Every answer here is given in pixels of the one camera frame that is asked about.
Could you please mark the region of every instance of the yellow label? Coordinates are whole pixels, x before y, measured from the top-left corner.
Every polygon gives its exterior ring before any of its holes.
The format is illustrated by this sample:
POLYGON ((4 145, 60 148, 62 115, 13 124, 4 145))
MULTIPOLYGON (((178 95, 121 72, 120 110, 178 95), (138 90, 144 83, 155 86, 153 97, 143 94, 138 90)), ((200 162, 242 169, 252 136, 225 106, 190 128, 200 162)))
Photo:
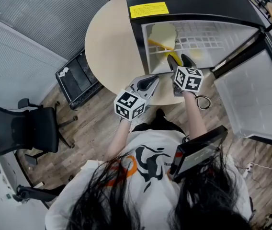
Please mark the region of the yellow label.
POLYGON ((131 18, 169 13, 165 2, 139 4, 130 7, 131 18))

